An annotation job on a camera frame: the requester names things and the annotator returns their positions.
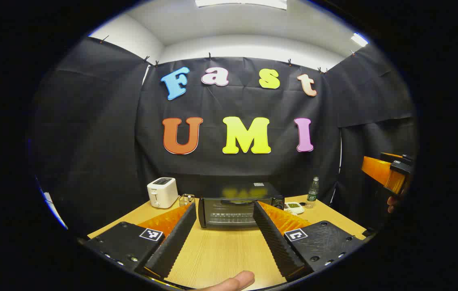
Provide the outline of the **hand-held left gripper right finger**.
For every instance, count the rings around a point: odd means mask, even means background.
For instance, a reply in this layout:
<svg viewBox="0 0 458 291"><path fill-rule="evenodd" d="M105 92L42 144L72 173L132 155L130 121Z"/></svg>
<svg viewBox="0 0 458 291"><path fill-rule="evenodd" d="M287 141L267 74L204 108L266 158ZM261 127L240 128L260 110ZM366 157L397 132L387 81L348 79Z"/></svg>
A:
<svg viewBox="0 0 458 291"><path fill-rule="evenodd" d="M253 219L288 282L321 272L367 243L329 221L310 224L260 201L254 202Z"/></svg>

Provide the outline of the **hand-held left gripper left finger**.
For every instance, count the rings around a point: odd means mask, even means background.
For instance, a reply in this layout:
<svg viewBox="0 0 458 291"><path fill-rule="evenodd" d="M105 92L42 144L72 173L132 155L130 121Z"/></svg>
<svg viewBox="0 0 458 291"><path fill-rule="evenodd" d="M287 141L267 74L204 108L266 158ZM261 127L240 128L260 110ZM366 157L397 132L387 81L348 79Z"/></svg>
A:
<svg viewBox="0 0 458 291"><path fill-rule="evenodd" d="M90 233L82 245L123 271L167 278L197 220L194 202L157 209L144 203Z"/></svg>

